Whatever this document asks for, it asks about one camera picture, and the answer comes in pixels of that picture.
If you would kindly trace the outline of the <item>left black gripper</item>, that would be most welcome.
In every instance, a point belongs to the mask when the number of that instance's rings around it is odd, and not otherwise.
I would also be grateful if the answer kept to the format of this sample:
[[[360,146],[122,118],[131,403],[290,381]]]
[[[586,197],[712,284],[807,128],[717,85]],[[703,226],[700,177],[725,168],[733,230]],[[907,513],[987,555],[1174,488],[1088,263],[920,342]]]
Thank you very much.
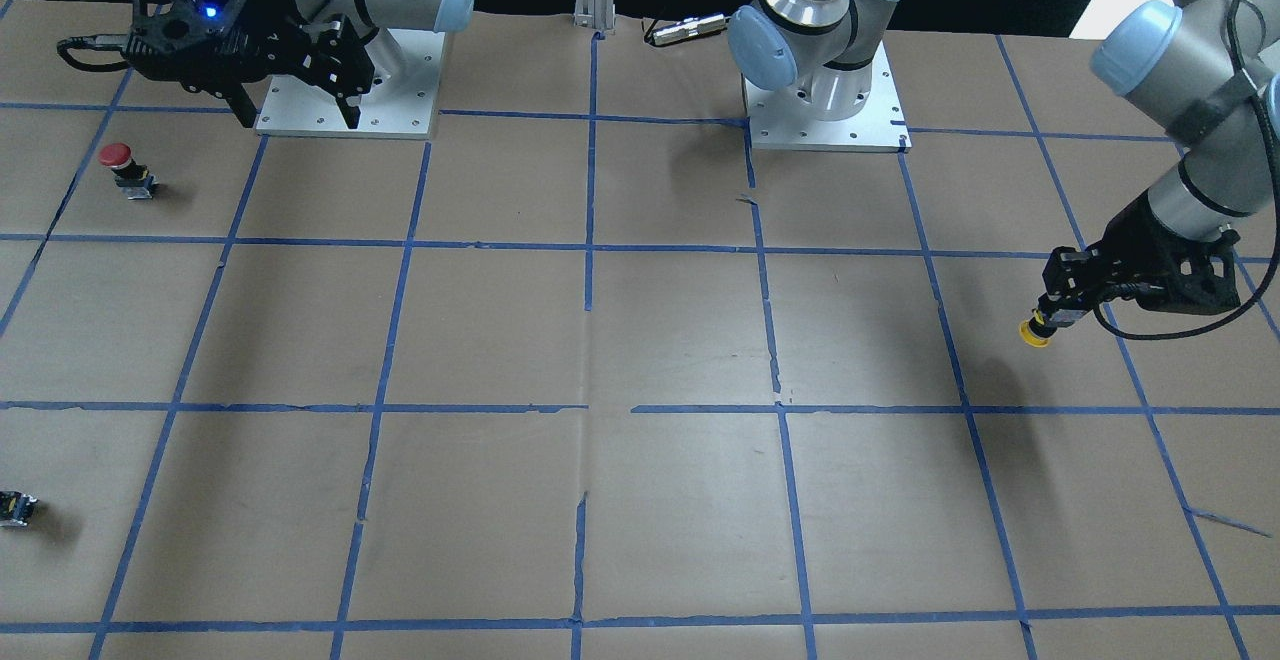
[[[1042,272],[1039,312],[1048,327],[1070,327],[1105,301],[1137,301],[1147,312],[1221,315],[1242,304],[1235,230],[1189,240],[1158,221],[1147,192],[1107,224],[1088,249],[1056,247]]]

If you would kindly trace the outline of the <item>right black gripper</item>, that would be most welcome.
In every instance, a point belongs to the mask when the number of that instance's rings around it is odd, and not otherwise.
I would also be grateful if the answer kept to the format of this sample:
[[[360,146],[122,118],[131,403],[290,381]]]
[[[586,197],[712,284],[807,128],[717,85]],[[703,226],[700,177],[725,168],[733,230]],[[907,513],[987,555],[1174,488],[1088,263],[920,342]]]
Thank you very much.
[[[356,130],[375,75],[349,17],[305,26],[294,0],[133,0],[122,58],[150,81],[221,98],[244,128],[259,109],[243,83],[293,75],[330,95]]]

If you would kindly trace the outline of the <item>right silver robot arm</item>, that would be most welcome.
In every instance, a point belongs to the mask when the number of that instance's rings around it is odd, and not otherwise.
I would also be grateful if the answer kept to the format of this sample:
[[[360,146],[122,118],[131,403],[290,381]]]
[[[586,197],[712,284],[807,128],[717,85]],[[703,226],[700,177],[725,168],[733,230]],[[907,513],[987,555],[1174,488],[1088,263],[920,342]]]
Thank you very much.
[[[261,136],[428,139],[475,0],[133,0],[122,59]]]

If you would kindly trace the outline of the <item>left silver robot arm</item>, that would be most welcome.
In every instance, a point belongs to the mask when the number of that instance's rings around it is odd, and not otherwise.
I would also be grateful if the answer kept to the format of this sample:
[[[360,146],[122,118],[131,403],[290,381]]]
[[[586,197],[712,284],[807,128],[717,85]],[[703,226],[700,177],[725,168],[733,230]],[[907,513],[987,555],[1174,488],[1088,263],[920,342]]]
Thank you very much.
[[[854,116],[900,0],[751,0],[728,22],[744,82],[796,90],[817,122]],[[1111,301],[1206,315],[1222,327],[1257,303],[1235,278],[1236,224],[1277,205],[1277,0],[1147,1],[1094,50],[1091,69],[1156,122],[1183,157],[1092,246],[1052,249],[1019,329],[1044,347]]]

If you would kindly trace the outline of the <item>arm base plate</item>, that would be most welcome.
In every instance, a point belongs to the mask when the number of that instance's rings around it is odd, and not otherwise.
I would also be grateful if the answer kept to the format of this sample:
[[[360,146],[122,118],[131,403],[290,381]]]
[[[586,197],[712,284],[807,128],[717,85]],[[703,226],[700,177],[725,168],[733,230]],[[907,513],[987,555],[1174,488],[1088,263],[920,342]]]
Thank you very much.
[[[754,148],[896,153],[911,139],[884,45],[868,67],[820,67],[786,90],[742,81]]]
[[[358,124],[347,127],[337,100],[291,75],[271,78],[255,124],[260,136],[314,139],[429,139],[451,35],[384,28],[367,46],[376,69],[361,96]]]

